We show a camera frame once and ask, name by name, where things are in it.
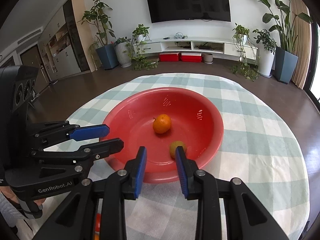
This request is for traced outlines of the white sleeve left forearm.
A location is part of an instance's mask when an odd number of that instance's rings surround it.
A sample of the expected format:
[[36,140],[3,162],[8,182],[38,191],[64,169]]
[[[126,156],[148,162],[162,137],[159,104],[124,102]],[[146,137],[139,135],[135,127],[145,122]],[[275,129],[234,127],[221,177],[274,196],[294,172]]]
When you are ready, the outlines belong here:
[[18,232],[24,232],[24,215],[21,214],[1,192],[1,214],[10,228],[16,227]]

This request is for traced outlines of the left hand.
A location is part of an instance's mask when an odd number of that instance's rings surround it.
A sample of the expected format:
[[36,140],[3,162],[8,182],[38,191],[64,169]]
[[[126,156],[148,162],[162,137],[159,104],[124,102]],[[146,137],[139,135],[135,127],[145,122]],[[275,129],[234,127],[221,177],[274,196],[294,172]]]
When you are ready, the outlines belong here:
[[42,198],[42,199],[37,199],[37,200],[27,200],[27,201],[22,201],[20,200],[16,194],[14,194],[14,192],[12,191],[12,189],[9,186],[1,186],[0,187],[1,193],[9,200],[12,202],[15,202],[17,204],[30,204],[31,202],[35,203],[37,206],[41,206],[45,201],[46,198]]

